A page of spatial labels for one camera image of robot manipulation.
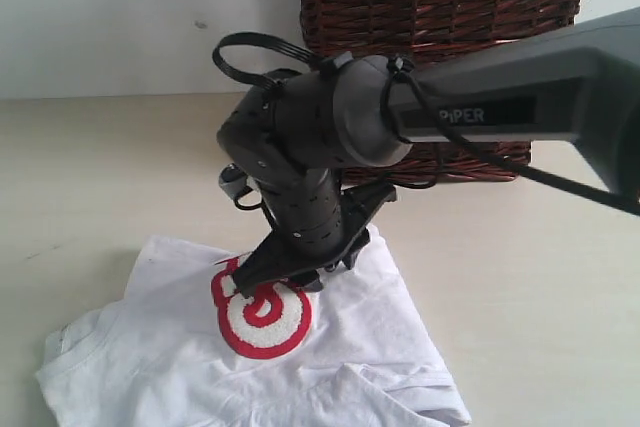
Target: white wall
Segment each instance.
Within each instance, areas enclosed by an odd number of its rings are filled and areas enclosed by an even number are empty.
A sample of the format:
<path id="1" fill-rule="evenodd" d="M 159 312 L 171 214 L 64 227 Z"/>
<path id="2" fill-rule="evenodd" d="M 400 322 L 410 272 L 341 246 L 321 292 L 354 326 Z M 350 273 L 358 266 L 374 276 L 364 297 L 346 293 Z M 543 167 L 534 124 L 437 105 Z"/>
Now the white wall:
<path id="1" fill-rule="evenodd" d="M 583 18 L 637 5 L 585 0 Z M 0 0 L 0 98 L 238 90 L 212 66 L 216 41 L 258 30 L 299 42 L 298 9 L 299 0 Z M 233 59 L 279 65 L 255 50 Z"/>

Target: red target logo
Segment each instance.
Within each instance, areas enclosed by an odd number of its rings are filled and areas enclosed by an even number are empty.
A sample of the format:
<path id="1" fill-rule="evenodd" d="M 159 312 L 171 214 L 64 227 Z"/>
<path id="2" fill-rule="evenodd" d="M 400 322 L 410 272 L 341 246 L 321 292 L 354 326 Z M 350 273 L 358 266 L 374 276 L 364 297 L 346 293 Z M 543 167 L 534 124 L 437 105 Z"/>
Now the red target logo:
<path id="1" fill-rule="evenodd" d="M 231 274 L 245 258 L 221 262 L 225 268 L 211 281 L 220 333 L 240 355 L 273 359 L 292 351 L 305 338 L 311 327 L 311 303 L 304 292 L 285 281 L 261 285 L 247 299 L 236 293 Z"/>

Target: wicker basket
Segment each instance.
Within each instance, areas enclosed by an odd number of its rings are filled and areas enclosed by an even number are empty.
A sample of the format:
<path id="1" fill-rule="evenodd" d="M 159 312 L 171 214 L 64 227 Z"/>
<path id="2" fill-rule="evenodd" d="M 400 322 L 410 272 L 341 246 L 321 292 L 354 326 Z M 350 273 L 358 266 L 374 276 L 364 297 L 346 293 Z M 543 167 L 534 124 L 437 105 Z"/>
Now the wicker basket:
<path id="1" fill-rule="evenodd" d="M 425 65 L 475 52 L 573 23 L 580 0 L 302 0 L 301 24 L 307 45 L 323 55 L 351 50 L 356 55 L 403 53 Z M 530 161 L 528 143 L 485 144 L 514 160 Z M 450 179 L 510 180 L 460 152 L 444 149 Z M 402 180 L 428 180 L 434 146 L 422 144 L 390 171 Z M 347 179 L 362 181 L 376 169 L 355 169 Z"/>

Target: white table surface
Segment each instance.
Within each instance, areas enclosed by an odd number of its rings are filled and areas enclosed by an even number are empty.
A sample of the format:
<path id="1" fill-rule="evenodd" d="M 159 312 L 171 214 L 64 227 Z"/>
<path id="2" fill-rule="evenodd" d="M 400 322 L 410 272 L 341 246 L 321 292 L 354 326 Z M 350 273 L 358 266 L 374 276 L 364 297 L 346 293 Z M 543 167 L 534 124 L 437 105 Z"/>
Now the white table surface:
<path id="1" fill-rule="evenodd" d="M 45 336 L 119 299 L 151 234 L 265 235 L 217 187 L 236 99 L 0 104 L 0 425 L 55 424 L 33 378 Z M 597 184 L 570 146 L 533 154 Z M 474 425 L 640 424 L 640 220 L 526 180 L 400 197 L 376 224 Z"/>

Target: white t-shirt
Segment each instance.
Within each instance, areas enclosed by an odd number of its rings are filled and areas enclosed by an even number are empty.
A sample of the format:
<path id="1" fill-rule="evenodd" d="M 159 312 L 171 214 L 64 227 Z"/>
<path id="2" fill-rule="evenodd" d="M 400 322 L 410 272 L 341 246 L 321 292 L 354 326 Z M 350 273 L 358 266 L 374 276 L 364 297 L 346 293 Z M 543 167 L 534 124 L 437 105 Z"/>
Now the white t-shirt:
<path id="1" fill-rule="evenodd" d="M 469 414 L 375 228 L 325 289 L 233 294 L 242 258 L 153 237 L 125 298 L 49 336 L 61 427 L 423 426 Z"/>

